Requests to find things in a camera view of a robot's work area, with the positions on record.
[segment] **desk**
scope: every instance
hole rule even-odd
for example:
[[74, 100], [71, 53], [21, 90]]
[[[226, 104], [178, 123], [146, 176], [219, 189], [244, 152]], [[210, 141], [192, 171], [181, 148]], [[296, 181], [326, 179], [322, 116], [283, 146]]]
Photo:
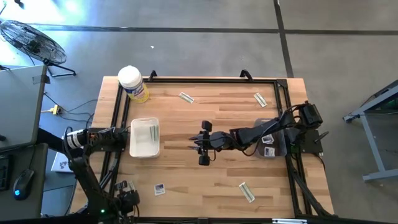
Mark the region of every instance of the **desk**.
[[[47, 160], [47, 144], [38, 144], [24, 149], [16, 149], [7, 154], [13, 155], [13, 170], [10, 188], [0, 192], [0, 221], [18, 220], [27, 218], [40, 218], [44, 186], [45, 163]], [[17, 201], [14, 199], [12, 187], [19, 174], [27, 169], [34, 151], [32, 167], [35, 171], [32, 190], [27, 199]]]
[[[304, 82], [287, 79], [292, 105], [307, 100]], [[213, 123], [213, 131], [251, 127], [257, 118], [274, 118], [274, 88], [267, 84], [148, 83], [150, 98], [141, 105], [131, 103], [127, 126], [134, 118], [156, 117], [160, 123], [160, 156], [139, 160], [122, 154], [118, 182], [132, 180], [140, 194], [141, 217], [293, 217], [292, 198], [284, 158], [246, 157], [239, 151], [217, 153], [210, 166], [198, 165], [198, 154], [187, 139], [198, 134], [201, 121]], [[118, 90], [117, 77], [104, 77], [93, 127], [111, 124]], [[190, 104], [178, 95], [195, 99]], [[253, 95], [259, 92], [268, 105], [261, 108]], [[123, 110], [119, 111], [118, 126]], [[91, 155], [90, 164], [100, 176], [104, 153]], [[303, 155], [307, 185], [324, 208], [333, 213], [323, 166], [313, 155]], [[256, 199], [249, 203], [238, 185], [246, 182]], [[166, 194], [155, 196], [154, 185], [164, 184]], [[298, 190], [300, 208], [302, 194]], [[86, 197], [78, 185], [71, 212], [84, 206]]]

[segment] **computer mouse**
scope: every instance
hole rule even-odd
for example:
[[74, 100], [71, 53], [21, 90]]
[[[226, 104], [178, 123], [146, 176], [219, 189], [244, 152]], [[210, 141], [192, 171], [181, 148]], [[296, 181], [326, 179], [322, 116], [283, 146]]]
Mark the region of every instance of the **computer mouse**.
[[12, 193], [16, 200], [25, 200], [29, 196], [34, 174], [34, 170], [26, 169], [22, 171], [19, 177], [15, 180], [14, 191]]

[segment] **gray metal leg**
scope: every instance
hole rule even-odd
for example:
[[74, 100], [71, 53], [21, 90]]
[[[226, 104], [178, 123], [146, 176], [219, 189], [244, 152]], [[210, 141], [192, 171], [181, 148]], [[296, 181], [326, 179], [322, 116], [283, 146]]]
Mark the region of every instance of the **gray metal leg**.
[[353, 112], [349, 113], [348, 115], [343, 117], [343, 120], [347, 123], [351, 122], [353, 119], [358, 118], [361, 113], [364, 113], [366, 110], [371, 109], [372, 107], [378, 105], [379, 103], [382, 103], [384, 100], [394, 96], [395, 94], [398, 93], [398, 85], [395, 86], [394, 88], [390, 89], [389, 91], [381, 94], [374, 100], [365, 103], [363, 106], [360, 108], [354, 110]]
[[370, 180], [381, 180], [389, 177], [397, 177], [398, 176], [398, 169], [392, 170], [385, 170], [380, 172], [375, 172], [368, 175], [363, 175], [363, 180], [368, 182]]
[[369, 127], [368, 120], [363, 113], [361, 114], [361, 121], [363, 128], [365, 129], [366, 137], [368, 137], [369, 144], [371, 145], [372, 153], [374, 159], [376, 160], [377, 167], [379, 168], [379, 171], [385, 171], [383, 161], [381, 161], [381, 157], [379, 154], [379, 149], [377, 148], [371, 128]]

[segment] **fan grille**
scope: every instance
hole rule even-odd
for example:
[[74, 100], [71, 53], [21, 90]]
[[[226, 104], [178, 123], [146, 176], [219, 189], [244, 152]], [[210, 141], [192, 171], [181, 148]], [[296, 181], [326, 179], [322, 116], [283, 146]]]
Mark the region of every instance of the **fan grille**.
[[56, 65], [65, 63], [65, 51], [53, 39], [37, 29], [18, 21], [8, 20], [0, 24], [1, 35], [14, 47], [44, 61], [47, 59]]

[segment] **white lid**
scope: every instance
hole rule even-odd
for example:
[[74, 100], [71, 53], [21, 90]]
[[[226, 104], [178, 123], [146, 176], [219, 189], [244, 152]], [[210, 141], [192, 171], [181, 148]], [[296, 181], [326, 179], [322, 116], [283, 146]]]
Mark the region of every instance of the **white lid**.
[[141, 82], [142, 77], [141, 73], [136, 67], [128, 65], [120, 69], [118, 79], [123, 87], [134, 87]]

